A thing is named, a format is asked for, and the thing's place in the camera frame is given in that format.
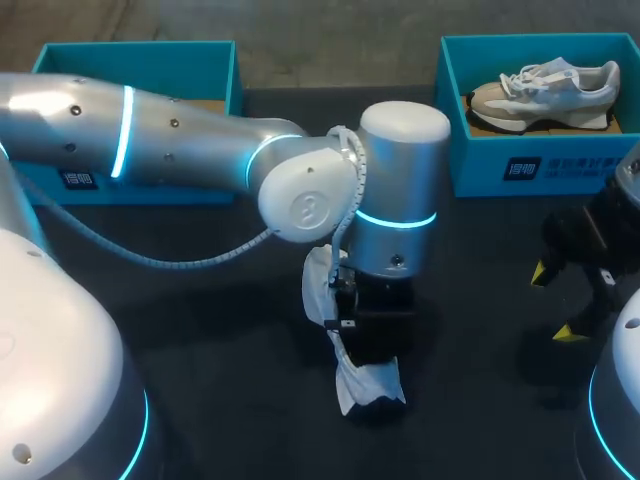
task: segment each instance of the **black table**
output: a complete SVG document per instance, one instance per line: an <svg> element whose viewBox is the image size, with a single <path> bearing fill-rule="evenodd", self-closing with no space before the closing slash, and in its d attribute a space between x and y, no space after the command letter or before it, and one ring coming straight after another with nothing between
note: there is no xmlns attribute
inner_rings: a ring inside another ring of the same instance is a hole
<svg viewBox="0 0 640 480"><path fill-rule="evenodd" d="M246 112L310 133L356 128L388 99L426 87L249 91ZM62 266L111 313L170 431L170 479L577 479L573 421L598 348L546 339L586 303L569 269L529 281L539 226L581 198L455 199L442 182L435 241L416 278L422 319L402 362L406 414L340 415L331 344L305 319L309 245L277 239L214 269L148 270L113 257L40 211ZM255 206L72 209L129 248L164 259L215 255L263 225Z"/></svg>

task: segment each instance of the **shoelace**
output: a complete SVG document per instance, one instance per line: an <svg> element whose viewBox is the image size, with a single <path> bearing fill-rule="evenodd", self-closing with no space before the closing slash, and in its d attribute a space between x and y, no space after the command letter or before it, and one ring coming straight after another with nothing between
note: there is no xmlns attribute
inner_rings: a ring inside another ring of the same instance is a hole
<svg viewBox="0 0 640 480"><path fill-rule="evenodd" d="M531 70L539 67L540 65L527 65L520 70L518 75L506 76L504 73L500 74L500 83L502 88L509 97L517 96L514 92L522 92L524 90L549 90L549 87L541 84L541 79L537 78L542 70L538 70L531 73Z"/></svg>

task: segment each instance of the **gray floor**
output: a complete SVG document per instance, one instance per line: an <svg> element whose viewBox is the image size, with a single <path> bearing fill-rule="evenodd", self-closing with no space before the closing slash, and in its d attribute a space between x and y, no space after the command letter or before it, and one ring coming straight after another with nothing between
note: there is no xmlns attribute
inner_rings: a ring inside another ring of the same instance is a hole
<svg viewBox="0 0 640 480"><path fill-rule="evenodd" d="M0 0L0 71L46 42L233 39L249 87L432 84L442 35L640 38L638 18L637 0Z"/></svg>

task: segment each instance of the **teal box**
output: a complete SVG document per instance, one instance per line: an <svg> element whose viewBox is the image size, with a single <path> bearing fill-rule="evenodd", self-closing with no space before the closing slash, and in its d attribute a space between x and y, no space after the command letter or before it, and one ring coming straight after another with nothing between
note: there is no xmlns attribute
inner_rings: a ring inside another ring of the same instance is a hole
<svg viewBox="0 0 640 480"><path fill-rule="evenodd" d="M227 115L242 114L234 42L47 44L33 72L95 78L184 100L224 100ZM97 189L69 190L55 168L22 162L16 162L16 167L65 205L229 204L233 200L229 192L135 186L97 174L92 174Z"/></svg>
<svg viewBox="0 0 640 480"><path fill-rule="evenodd" d="M579 67L618 63L621 90L614 114L622 134L471 136L462 95L498 81L500 73L558 57ZM640 141L640 51L629 35L615 33L443 37L436 106L451 121L456 196L595 193ZM513 181L507 176L512 165L530 174Z"/></svg>

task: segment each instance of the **blue led ring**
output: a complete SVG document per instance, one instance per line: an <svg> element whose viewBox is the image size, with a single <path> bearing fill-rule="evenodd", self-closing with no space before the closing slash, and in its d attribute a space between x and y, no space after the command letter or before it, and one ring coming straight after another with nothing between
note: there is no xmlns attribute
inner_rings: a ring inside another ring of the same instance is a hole
<svg viewBox="0 0 640 480"><path fill-rule="evenodd" d="M124 100L122 106L122 123L120 124L120 138L118 139L118 150L116 160L113 163L111 178L118 178L122 173L124 161L127 158L129 148L129 138L131 136L131 119L133 117L133 88L124 87Z"/></svg>
<svg viewBox="0 0 640 480"><path fill-rule="evenodd" d="M363 220L366 220L367 222L373 223L375 225L380 225L381 227L398 228L400 230L408 230L408 229L411 229L411 228L420 228L420 227L424 227L424 226L429 225L430 223L432 223L436 219L436 216L438 214L436 212L433 215L431 215L429 218L427 218L425 220L421 220L419 222L389 222L387 220L380 220L379 218L371 217L371 216L367 215L366 213L362 213L360 210L358 210L356 212L356 215L358 215Z"/></svg>
<svg viewBox="0 0 640 480"><path fill-rule="evenodd" d="M300 138L300 137L302 137L302 135L295 135L295 134L276 135L275 137L267 138L260 145L258 145L258 147L251 154L251 157L249 157L249 161L247 162L247 166L245 167L244 182L247 186L247 189L249 189L249 174L251 173L251 165L253 164L253 161L258 157L258 154L262 150L264 150L268 145L271 145L272 143L277 142L278 140L284 140L285 138Z"/></svg>
<svg viewBox="0 0 640 480"><path fill-rule="evenodd" d="M138 461L138 458L142 453L142 447L144 447L144 442L147 438L148 429L149 429L149 400L147 399L147 392L144 392L144 428L142 429L142 436L140 437L140 443L138 444L138 449L136 450L136 453L133 455L131 462L129 462L129 466L124 471L124 473L120 475L118 480L125 480L133 470L133 467L135 467L136 462Z"/></svg>
<svg viewBox="0 0 640 480"><path fill-rule="evenodd" d="M607 442L604 441L604 438L602 436L602 434L600 433L600 429L598 428L598 423L596 422L596 416L593 413L593 403L591 400L591 392L593 390L593 379L596 376L596 370L593 370L593 375L591 375L591 383L589 383L589 413L591 414L591 422L593 423L593 429L596 432L596 435L598 436L598 439L600 440L600 443L602 444L602 447L604 448L604 451L607 452L607 455L609 455L609 458L611 459L611 461L614 463L614 465L616 467L618 467L618 469L629 479L629 480L636 480L635 477L633 475L631 475L626 468L624 468L622 466L622 464L618 461L618 459L615 457L615 455L613 454L613 452L609 449L609 447L607 446Z"/></svg>

